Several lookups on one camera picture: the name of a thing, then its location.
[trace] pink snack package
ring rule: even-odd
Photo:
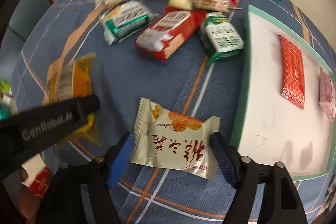
[[[330,76],[323,68],[320,68],[320,106],[330,120],[334,120],[335,108],[335,87]]]

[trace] bolt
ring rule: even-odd
[[[241,157],[241,161],[248,164],[249,162],[251,162],[251,158],[248,156],[243,156]]]
[[[69,163],[67,163],[67,162],[64,162],[64,163],[61,164],[62,169],[67,169],[68,167],[69,167]]]
[[[277,167],[284,168],[285,164],[282,161],[277,161],[276,162]]]
[[[97,163],[101,163],[101,162],[103,162],[104,157],[102,157],[102,156],[98,156],[98,157],[95,157],[94,160],[95,160]]]

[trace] blue tablecloth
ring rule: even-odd
[[[162,13],[168,0],[145,0],[144,3],[153,12]],[[289,26],[335,71],[335,52],[314,24],[289,0],[239,0],[239,7],[247,5],[258,7]],[[202,65],[205,54],[194,34],[167,61],[146,59],[133,46],[138,34],[108,46],[94,8],[94,0],[54,3],[27,40],[12,76],[13,95],[19,110],[30,109],[41,105],[47,93],[48,68],[62,55],[70,35],[75,43],[70,43],[63,64],[87,53],[96,53],[91,80],[93,91],[101,101],[101,109],[96,114],[101,146],[79,140],[60,149],[47,149],[42,156],[52,171],[65,161],[85,164],[94,156],[103,155],[124,132],[132,132],[140,97],[182,112],[191,96],[187,114],[194,110],[196,117],[203,121],[212,115],[220,116],[220,132],[226,140],[230,139],[241,87],[243,56],[216,63],[209,69],[210,66]],[[231,13],[230,19],[244,39],[243,13]],[[328,175],[295,182],[309,221],[326,200],[334,170],[333,165]],[[120,183],[110,191],[123,223],[148,224],[221,222],[235,195],[219,170],[214,180],[206,180],[182,171],[131,163]],[[257,221],[262,192],[261,185],[251,214],[252,223]],[[85,190],[83,197],[90,210]],[[92,214],[88,213],[88,218],[93,222]]]

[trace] green and white package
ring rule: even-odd
[[[101,17],[104,38],[109,45],[121,42],[132,34],[147,27],[156,17],[147,7],[131,0],[105,12]]]
[[[226,16],[218,12],[206,15],[198,33],[208,56],[207,64],[226,60],[244,48],[244,41],[236,29]]]

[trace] white tray with green edge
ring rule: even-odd
[[[289,27],[248,6],[243,80],[230,145],[255,162],[285,163],[294,181],[329,172],[335,154],[335,123],[319,105],[320,67],[331,77],[322,57]],[[281,96],[282,35],[302,51],[305,80],[304,109]]]

